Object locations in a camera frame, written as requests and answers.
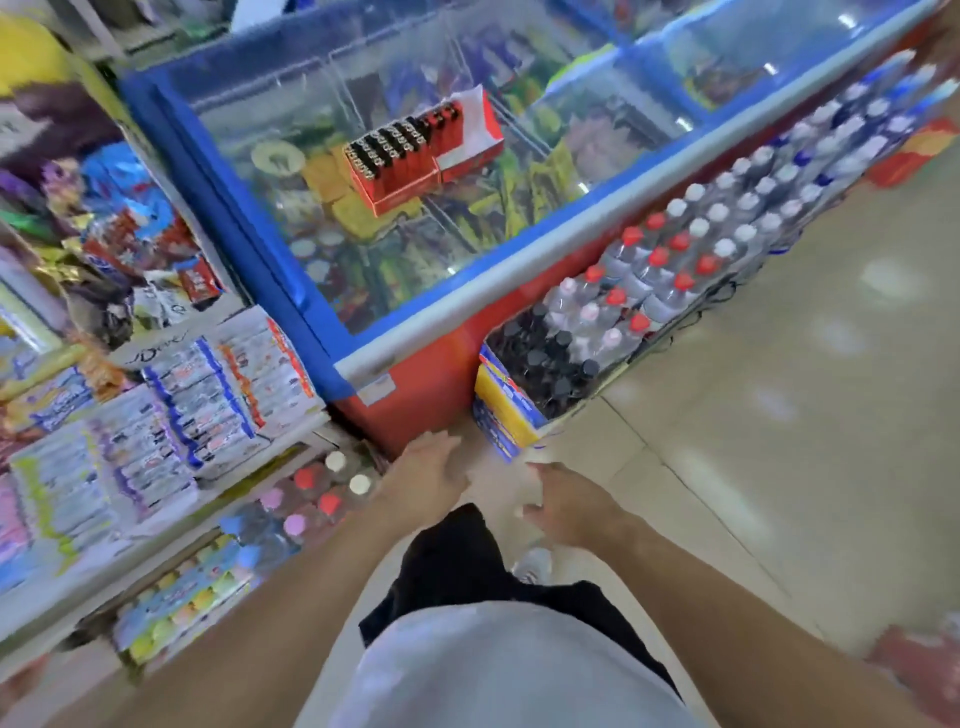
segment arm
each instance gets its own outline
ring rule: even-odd
[[[933,728],[869,667],[820,642],[559,463],[524,518],[623,580],[725,728]]]
[[[293,725],[367,580],[404,536],[439,521],[466,481],[444,476],[460,439],[411,443],[361,511],[308,545],[164,666],[110,725]]]

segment label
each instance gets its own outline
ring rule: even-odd
[[[396,389],[394,378],[389,374],[375,379],[366,387],[357,390],[357,397],[368,407],[391,395]]]

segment pink bottle cap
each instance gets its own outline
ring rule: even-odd
[[[268,511],[275,511],[280,507],[280,503],[283,502],[283,491],[279,488],[271,488],[269,491],[263,494],[263,497],[260,499],[260,504],[266,508]]]
[[[320,510],[328,516],[332,516],[337,512],[341,502],[340,496],[335,493],[324,493],[320,496]]]
[[[299,513],[288,516],[287,520],[283,522],[283,530],[290,536],[302,536],[306,530],[306,517]]]
[[[584,278],[587,279],[587,283],[599,283],[607,274],[607,271],[603,269],[602,265],[591,265],[587,268],[587,272],[584,274]]]

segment shoe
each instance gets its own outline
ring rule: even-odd
[[[549,548],[536,546],[524,553],[510,570],[524,584],[546,587],[553,571],[553,554]]]

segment white shirt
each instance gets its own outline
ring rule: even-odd
[[[592,627],[536,604],[436,607],[364,654],[331,728],[701,728]]]

